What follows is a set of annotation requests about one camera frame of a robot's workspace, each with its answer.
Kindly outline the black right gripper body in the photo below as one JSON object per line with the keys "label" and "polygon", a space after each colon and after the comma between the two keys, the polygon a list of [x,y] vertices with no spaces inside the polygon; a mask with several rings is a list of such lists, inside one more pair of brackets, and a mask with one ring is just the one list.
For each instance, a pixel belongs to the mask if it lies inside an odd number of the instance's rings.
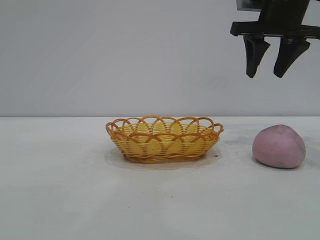
{"label": "black right gripper body", "polygon": [[265,36],[319,39],[318,26],[303,25],[308,0],[237,0],[239,11],[260,12],[257,21],[234,21],[233,36]]}

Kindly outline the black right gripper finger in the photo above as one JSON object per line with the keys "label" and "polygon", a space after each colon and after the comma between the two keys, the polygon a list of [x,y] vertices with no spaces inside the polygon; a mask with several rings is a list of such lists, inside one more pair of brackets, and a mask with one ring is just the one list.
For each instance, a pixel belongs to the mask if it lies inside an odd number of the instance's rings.
{"label": "black right gripper finger", "polygon": [[270,44],[265,41],[264,36],[244,36],[243,41],[246,52],[246,74],[253,78]]}
{"label": "black right gripper finger", "polygon": [[273,68],[274,75],[282,78],[295,60],[309,49],[310,45],[305,38],[281,38]]}

